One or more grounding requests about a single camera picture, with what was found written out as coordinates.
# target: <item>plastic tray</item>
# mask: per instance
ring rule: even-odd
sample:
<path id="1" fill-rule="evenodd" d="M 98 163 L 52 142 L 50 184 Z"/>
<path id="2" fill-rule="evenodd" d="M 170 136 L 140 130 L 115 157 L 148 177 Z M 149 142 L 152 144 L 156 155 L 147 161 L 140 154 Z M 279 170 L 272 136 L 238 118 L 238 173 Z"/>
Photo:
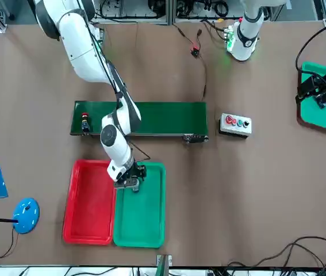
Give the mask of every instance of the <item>plastic tray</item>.
<path id="1" fill-rule="evenodd" d="M 64 218 L 66 243 L 107 245 L 112 241 L 116 192 L 106 171 L 109 162 L 75 162 Z"/>
<path id="2" fill-rule="evenodd" d="M 326 74 L 326 66 L 319 65 L 312 62 L 303 62 L 302 69 L 316 72 L 322 76 Z M 304 82 L 309 74 L 301 74 L 301 82 Z M 318 128 L 326 129 L 326 107 L 321 109 L 313 97 L 304 99 L 298 107 L 298 118 L 301 119 L 301 124 L 308 127 L 316 126 Z"/>
<path id="3" fill-rule="evenodd" d="M 117 192 L 113 240 L 117 246 L 159 248 L 165 240 L 166 171 L 161 163 L 141 164 L 147 177 L 140 190 Z"/>

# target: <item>lamp base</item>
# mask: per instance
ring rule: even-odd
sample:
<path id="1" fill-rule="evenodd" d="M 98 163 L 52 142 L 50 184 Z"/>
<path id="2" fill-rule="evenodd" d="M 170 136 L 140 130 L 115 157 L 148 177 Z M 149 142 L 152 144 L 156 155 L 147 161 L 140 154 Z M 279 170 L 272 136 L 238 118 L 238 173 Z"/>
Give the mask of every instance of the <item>lamp base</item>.
<path id="1" fill-rule="evenodd" d="M 17 223 L 13 223 L 13 227 L 19 234 L 31 232 L 40 217 L 40 207 L 33 198 L 24 198 L 21 200 L 13 211 L 13 219 Z"/>

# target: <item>white robotic arm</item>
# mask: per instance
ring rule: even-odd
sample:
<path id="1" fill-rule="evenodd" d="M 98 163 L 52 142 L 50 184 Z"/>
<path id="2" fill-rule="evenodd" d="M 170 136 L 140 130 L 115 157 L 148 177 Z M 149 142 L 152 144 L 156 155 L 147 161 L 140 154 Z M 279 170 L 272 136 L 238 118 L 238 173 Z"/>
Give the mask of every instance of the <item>white robotic arm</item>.
<path id="1" fill-rule="evenodd" d="M 62 38 L 68 58 L 77 75 L 89 82 L 112 86 L 117 108 L 102 119 L 101 144 L 111 158 L 108 174 L 116 188 L 139 188 L 139 178 L 146 177 L 145 166 L 138 166 L 124 136 L 136 131 L 141 114 L 127 92 L 116 68 L 98 44 L 99 29 L 89 24 L 95 14 L 93 0 L 41 0 L 36 16 L 44 33 Z"/>
<path id="2" fill-rule="evenodd" d="M 241 0 L 244 15 L 240 21 L 227 29 L 227 51 L 241 62 L 250 58 L 254 52 L 260 28 L 264 21 L 262 7 L 282 5 L 286 0 Z"/>

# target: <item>green conveyor belt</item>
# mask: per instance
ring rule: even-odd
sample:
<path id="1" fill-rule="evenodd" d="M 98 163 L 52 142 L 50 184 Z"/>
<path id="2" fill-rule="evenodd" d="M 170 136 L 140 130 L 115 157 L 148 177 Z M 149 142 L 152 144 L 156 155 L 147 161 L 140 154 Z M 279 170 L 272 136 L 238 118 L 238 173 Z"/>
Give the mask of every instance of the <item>green conveyor belt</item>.
<path id="1" fill-rule="evenodd" d="M 142 122 L 133 135 L 140 136 L 207 136 L 204 102 L 136 102 Z M 115 102 L 76 101 L 71 135 L 83 135 L 82 113 L 89 114 L 91 135 L 100 135 L 101 119 L 116 108 Z"/>

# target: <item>control panel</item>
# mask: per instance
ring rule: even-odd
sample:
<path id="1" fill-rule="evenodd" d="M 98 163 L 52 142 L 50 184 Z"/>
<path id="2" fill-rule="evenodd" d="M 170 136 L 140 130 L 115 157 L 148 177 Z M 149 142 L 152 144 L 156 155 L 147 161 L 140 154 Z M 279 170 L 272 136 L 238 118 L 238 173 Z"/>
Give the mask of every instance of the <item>control panel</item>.
<path id="1" fill-rule="evenodd" d="M 219 119 L 219 133 L 247 138 L 252 133 L 250 118 L 223 113 Z"/>

